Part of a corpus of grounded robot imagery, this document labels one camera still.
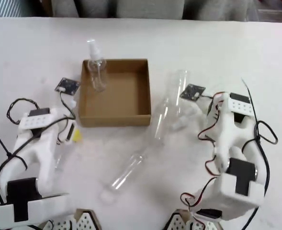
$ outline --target transparent bottle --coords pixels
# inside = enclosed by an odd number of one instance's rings
[[[96,45],[96,41],[91,39],[88,41],[90,60],[88,68],[90,71],[91,82],[93,88],[97,92],[102,92],[107,87],[107,71],[106,60],[101,56],[101,52]]]
[[[117,196],[123,191],[127,184],[134,181],[138,172],[145,163],[149,154],[157,153],[163,147],[164,139],[167,134],[167,118],[169,110],[169,99],[162,100],[154,110],[150,126],[144,135],[143,147],[129,158],[121,167],[121,170],[113,178],[112,182],[106,186],[101,193],[101,199],[111,204]]]

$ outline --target red object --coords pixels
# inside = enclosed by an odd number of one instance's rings
[[[204,164],[204,166],[206,167],[206,170],[208,171],[208,173],[209,173],[211,176],[219,176],[219,174],[213,173],[213,172],[209,169],[209,167],[208,167],[208,165],[207,165],[208,163],[213,162],[215,159],[216,159],[216,155],[214,155],[214,157],[213,157],[212,160],[208,160],[208,161],[206,161],[206,163]]]

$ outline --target table surface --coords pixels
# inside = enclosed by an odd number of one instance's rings
[[[154,107],[165,92],[169,72],[187,69],[191,83],[246,94],[249,85],[258,117],[279,137],[263,142],[271,166],[264,204],[249,229],[282,229],[282,23],[194,22],[134,19],[0,18],[0,136],[13,147],[17,127],[6,118],[19,97],[53,106],[62,77],[80,79],[88,58],[86,41],[97,39],[106,58],[147,58]],[[17,105],[18,119],[31,106]],[[168,135],[141,173],[113,205],[100,193],[125,160],[142,145],[143,127],[82,128],[84,140],[66,153],[57,186],[70,192],[78,207],[94,209],[102,228],[161,229],[184,206],[179,195],[195,192],[209,179],[204,161],[212,147],[196,139],[196,120]],[[0,164],[5,160],[0,146]],[[241,229],[248,215],[222,222]]]

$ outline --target clear glass bottle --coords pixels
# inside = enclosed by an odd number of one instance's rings
[[[101,56],[94,39],[88,41],[90,60],[88,61],[88,68],[90,71],[91,82],[93,88],[97,92],[102,92],[107,87],[107,71],[106,60]]]

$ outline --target gray cushion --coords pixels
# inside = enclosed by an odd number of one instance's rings
[[[54,17],[79,17],[74,0],[52,0],[51,4]]]
[[[80,17],[107,18],[110,0],[77,0]]]
[[[184,0],[118,0],[119,18],[182,19]]]
[[[185,0],[184,19],[245,21],[251,0]]]

